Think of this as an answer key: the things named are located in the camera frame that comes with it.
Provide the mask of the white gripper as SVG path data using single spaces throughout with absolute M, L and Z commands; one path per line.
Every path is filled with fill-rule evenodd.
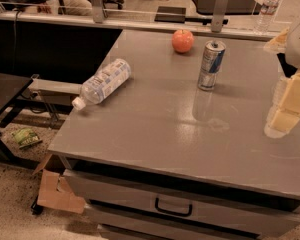
M 290 28 L 283 29 L 263 49 L 278 54 L 285 76 L 279 78 L 274 90 L 267 133 L 288 134 L 300 121 L 300 14 Z

